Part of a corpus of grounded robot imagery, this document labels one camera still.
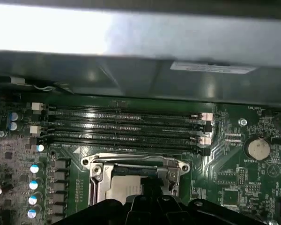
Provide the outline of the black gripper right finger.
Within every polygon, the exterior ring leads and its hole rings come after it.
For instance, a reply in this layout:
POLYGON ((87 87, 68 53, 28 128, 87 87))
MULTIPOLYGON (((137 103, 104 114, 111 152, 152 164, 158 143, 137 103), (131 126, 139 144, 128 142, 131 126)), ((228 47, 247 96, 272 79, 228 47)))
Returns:
POLYGON ((164 195, 163 181, 154 179, 155 225, 263 225, 260 220, 229 210, 204 199, 184 205, 175 196, 164 195))

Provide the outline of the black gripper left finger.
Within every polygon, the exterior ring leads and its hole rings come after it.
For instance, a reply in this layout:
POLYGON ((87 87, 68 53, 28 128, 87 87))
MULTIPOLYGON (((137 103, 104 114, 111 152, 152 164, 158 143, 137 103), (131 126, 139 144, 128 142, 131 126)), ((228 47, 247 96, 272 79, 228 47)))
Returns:
POLYGON ((106 199, 70 215, 56 225, 155 225, 156 224, 156 179, 141 179, 142 194, 132 202, 122 204, 115 199, 106 199))

